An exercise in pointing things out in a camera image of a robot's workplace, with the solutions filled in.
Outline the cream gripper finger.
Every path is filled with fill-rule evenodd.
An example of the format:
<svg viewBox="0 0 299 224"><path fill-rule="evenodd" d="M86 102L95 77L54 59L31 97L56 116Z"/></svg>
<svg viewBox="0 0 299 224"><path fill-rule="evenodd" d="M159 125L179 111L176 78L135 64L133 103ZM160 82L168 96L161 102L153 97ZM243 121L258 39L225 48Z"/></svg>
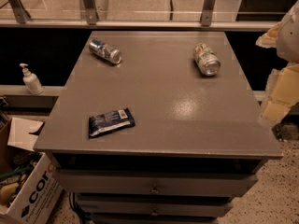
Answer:
<svg viewBox="0 0 299 224"><path fill-rule="evenodd" d="M278 22L272 28L270 28L266 33L259 36L255 42L255 45L265 49L275 48L277 46L279 26L280 23Z"/></svg>
<svg viewBox="0 0 299 224"><path fill-rule="evenodd" d="M261 117L279 123L299 102L299 63L273 69L267 79Z"/></svg>

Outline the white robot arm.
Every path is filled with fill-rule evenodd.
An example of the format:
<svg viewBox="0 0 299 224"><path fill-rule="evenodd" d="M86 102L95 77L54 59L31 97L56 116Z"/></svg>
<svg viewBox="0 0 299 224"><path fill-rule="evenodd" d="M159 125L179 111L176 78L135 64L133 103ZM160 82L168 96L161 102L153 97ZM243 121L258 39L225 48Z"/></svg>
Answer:
<svg viewBox="0 0 299 224"><path fill-rule="evenodd" d="M279 123L299 102L299 1L279 23L257 39L256 45L275 48L277 56L288 62L281 71L272 70L261 107L263 119Z"/></svg>

